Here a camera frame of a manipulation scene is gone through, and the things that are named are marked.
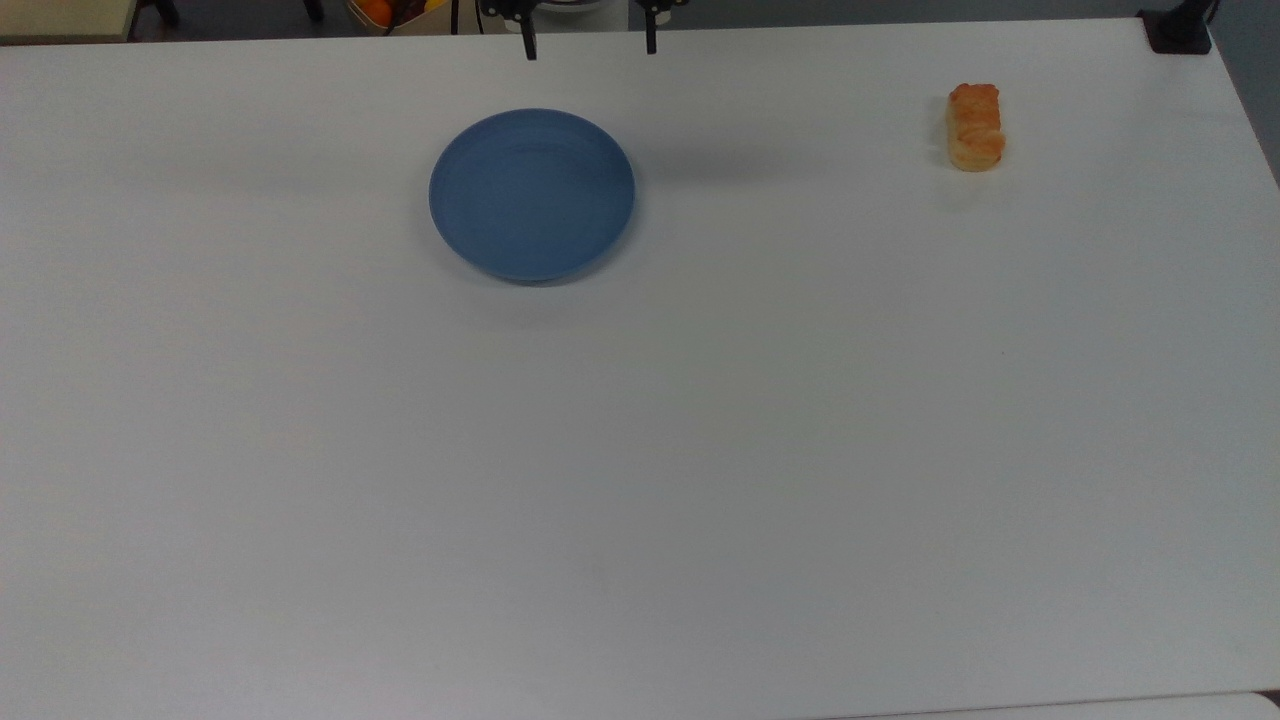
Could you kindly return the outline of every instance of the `orange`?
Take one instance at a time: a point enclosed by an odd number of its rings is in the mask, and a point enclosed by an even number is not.
[[[365,0],[360,9],[381,27],[392,24],[392,5],[387,0]]]

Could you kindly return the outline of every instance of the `bread roll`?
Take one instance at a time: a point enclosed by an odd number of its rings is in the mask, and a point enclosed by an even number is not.
[[[961,170],[989,170],[1005,152],[1000,132],[1000,91],[993,85],[961,83],[947,101],[947,151]]]

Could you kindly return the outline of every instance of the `floor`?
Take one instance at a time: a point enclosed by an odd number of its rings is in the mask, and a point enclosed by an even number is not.
[[[166,28],[155,9],[138,13],[138,41],[257,40],[362,35],[343,8],[323,0],[326,17],[312,23],[302,0],[174,0],[182,24]],[[611,0],[622,3],[627,0]],[[1170,8],[1175,0],[690,0],[672,13],[667,28],[771,27],[906,22],[1133,17],[1142,8]],[[631,28],[643,27],[631,6]],[[1280,178],[1280,0],[1224,0],[1213,22],[1244,109]]]

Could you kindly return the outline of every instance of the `chair leg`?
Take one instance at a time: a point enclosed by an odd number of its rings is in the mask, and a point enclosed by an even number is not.
[[[311,22],[317,23],[324,19],[324,5],[320,0],[302,0],[302,4],[307,6],[307,17]]]
[[[182,18],[178,15],[178,8],[173,5],[173,0],[155,0],[155,6],[164,24],[178,27],[178,23],[182,22]]]

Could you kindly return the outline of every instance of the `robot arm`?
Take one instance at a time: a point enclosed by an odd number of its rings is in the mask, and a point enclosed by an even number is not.
[[[502,17],[520,26],[525,38],[525,56],[538,59],[538,38],[534,36],[534,8],[541,0],[480,0],[480,12],[492,18]],[[636,0],[644,9],[645,46],[650,55],[658,51],[658,24],[673,5],[686,5],[689,0]]]

